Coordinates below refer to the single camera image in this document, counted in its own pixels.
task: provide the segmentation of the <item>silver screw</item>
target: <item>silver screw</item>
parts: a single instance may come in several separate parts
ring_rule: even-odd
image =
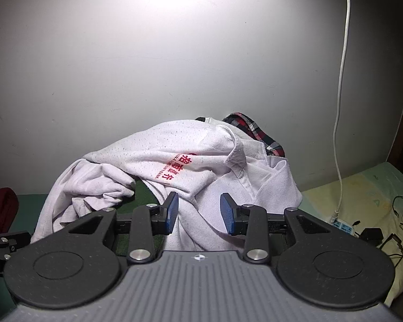
[[[130,258],[134,260],[144,260],[151,256],[151,253],[146,249],[134,249],[130,252]]]
[[[266,258],[268,253],[264,249],[251,249],[246,256],[252,260],[261,260]]]

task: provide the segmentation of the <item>teal surface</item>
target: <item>teal surface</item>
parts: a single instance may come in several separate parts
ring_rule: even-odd
[[[47,195],[20,195],[18,213],[9,232],[27,230],[33,234],[43,203]],[[0,318],[15,307],[6,289],[4,280],[0,277]]]

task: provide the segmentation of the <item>white wall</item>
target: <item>white wall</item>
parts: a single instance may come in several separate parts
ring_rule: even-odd
[[[336,178],[345,0],[0,0],[0,187],[47,193],[84,153],[165,120],[243,112],[302,188]],[[403,0],[352,0],[338,154],[386,159]]]

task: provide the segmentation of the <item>gray ribbed plate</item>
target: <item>gray ribbed plate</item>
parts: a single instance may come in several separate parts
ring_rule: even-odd
[[[267,266],[242,261],[236,252],[165,251],[154,263],[132,266],[99,300],[71,310],[19,305],[6,322],[396,322],[385,305],[331,311],[288,293]]]

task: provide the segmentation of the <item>pile of clothes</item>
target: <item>pile of clothes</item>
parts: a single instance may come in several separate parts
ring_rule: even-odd
[[[164,122],[132,134],[72,163],[54,183],[32,242],[96,210],[132,197],[139,178],[163,203],[179,195],[179,214],[165,250],[239,250],[244,240],[227,234],[220,195],[268,213],[298,207],[302,195],[282,147],[241,113]]]

